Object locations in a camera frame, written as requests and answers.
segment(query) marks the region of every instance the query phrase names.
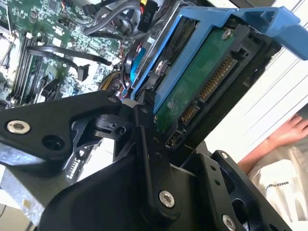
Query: ram slot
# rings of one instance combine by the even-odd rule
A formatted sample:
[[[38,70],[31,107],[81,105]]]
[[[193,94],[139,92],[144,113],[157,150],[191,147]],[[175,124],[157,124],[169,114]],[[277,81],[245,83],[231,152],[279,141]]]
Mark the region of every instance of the ram slot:
[[[35,46],[37,44],[36,40],[31,41],[31,46]],[[27,86],[27,81],[30,75],[30,68],[33,60],[33,55],[27,54],[26,57],[26,63],[23,71],[23,76],[22,76],[22,84],[19,89],[19,98],[20,102],[19,105],[21,106],[25,97],[25,91],[26,91],[26,86]]]
[[[36,66],[36,70],[35,70],[35,74],[34,74],[34,78],[33,78],[33,81],[31,83],[31,87],[30,87],[30,91],[28,93],[28,95],[26,96],[26,98],[28,99],[28,101],[32,101],[35,97],[34,96],[34,90],[38,84],[38,78],[40,76],[40,70],[41,70],[41,67],[42,67],[42,64],[43,64],[43,57],[39,57],[37,59],[37,66]]]
[[[16,74],[15,74],[15,78],[14,78],[14,82],[13,82],[13,86],[12,86],[12,92],[10,94],[10,97],[15,97],[16,96],[16,90],[19,86],[19,82],[21,79],[21,70],[24,64],[24,58],[26,55],[26,48],[28,45],[30,45],[31,40],[28,39],[25,35],[24,35],[24,39],[21,45],[21,49],[20,49],[20,54],[19,54],[19,59],[18,59],[18,66],[16,69]]]

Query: capacitor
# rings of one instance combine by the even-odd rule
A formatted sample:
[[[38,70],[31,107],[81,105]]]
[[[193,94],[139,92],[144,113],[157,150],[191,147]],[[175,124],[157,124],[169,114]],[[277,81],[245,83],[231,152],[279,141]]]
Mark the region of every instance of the capacitor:
[[[74,43],[73,43],[73,42],[68,42],[68,43],[67,43],[67,47],[68,47],[68,48],[72,48],[73,46],[74,46]]]

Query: blue plastic bracket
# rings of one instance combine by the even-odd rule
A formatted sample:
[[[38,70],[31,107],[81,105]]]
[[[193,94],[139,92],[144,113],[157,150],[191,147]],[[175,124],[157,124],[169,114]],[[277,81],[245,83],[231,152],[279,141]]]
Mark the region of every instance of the blue plastic bracket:
[[[273,38],[302,60],[308,59],[308,31],[301,25],[300,20],[285,7],[262,7],[249,9],[228,9],[212,7],[190,6],[182,8],[174,21],[169,33],[158,49],[157,54],[152,59],[146,72],[143,73],[138,85],[131,94],[131,99],[135,99],[135,94],[146,80],[148,72],[153,68],[156,60],[161,54],[168,39],[172,35],[181,17],[188,17],[199,21],[199,25],[192,34],[176,63],[173,64],[163,84],[160,86],[154,104],[154,113],[158,111],[166,97],[176,85],[183,72],[205,41],[211,29],[223,27],[231,14],[242,18],[258,33]]]

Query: finger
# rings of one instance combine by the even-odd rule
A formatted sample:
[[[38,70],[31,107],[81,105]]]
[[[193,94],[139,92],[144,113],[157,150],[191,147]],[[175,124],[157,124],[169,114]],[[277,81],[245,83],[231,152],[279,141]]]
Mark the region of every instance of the finger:
[[[308,119],[304,119],[300,121],[295,127],[301,131],[304,130],[304,128],[306,128],[307,126],[308,126]]]
[[[293,116],[291,116],[290,118],[288,118],[287,121],[290,121],[290,120],[293,119],[295,116],[299,116],[299,114],[294,114]]]
[[[303,129],[303,137],[308,136],[308,127]]]
[[[302,120],[303,118],[301,117],[301,116],[294,116],[294,117],[292,117],[292,119],[290,120],[290,124],[292,125],[292,126],[295,126],[296,124],[298,124],[301,120]]]

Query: chip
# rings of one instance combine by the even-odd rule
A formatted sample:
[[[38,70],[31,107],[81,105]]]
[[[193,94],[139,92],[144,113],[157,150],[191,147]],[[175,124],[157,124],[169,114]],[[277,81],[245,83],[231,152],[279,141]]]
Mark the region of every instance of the chip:
[[[30,17],[31,17],[31,18],[36,18],[36,17],[37,17],[37,13],[35,13],[35,12],[31,11],[31,13],[30,13]]]
[[[52,0],[49,1],[48,7],[49,7],[50,9],[52,9],[53,11],[56,11],[56,10],[57,10],[57,2],[52,1]]]

